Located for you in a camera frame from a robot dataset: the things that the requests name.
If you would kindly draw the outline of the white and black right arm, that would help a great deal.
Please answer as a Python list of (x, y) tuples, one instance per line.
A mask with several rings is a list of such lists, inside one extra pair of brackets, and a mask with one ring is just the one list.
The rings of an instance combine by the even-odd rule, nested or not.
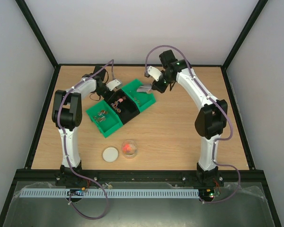
[(164, 70), (146, 66), (145, 75), (154, 79), (152, 90), (164, 93), (167, 87), (172, 88), (178, 83), (196, 104), (199, 113), (195, 120), (195, 130), (201, 137), (197, 180), (202, 185), (208, 185), (213, 180), (212, 172), (217, 170), (216, 151), (227, 124), (228, 104), (212, 95), (189, 62), (176, 59), (172, 50), (164, 51), (159, 59)]

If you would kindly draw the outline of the silver metal scoop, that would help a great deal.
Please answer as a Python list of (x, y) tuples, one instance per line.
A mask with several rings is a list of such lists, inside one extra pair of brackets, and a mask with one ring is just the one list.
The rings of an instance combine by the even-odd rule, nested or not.
[(142, 84), (137, 88), (136, 92), (150, 94), (152, 92), (152, 84)]

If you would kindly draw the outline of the black bin with lollipops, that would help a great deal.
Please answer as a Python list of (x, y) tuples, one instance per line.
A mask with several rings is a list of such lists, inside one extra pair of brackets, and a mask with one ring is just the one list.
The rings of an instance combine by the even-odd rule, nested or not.
[(109, 91), (103, 98), (123, 125), (140, 114), (137, 104), (121, 89)]

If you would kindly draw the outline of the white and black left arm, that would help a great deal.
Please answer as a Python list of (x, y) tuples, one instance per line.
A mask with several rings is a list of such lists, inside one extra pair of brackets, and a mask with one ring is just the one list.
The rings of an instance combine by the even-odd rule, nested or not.
[(107, 85), (108, 71), (96, 66), (90, 74), (82, 76), (81, 80), (67, 90), (56, 90), (53, 100), (52, 121), (58, 129), (62, 141), (61, 172), (76, 172), (81, 170), (81, 158), (78, 147), (78, 129), (82, 122), (82, 100), (89, 94), (98, 94), (107, 98), (121, 84), (113, 78)]

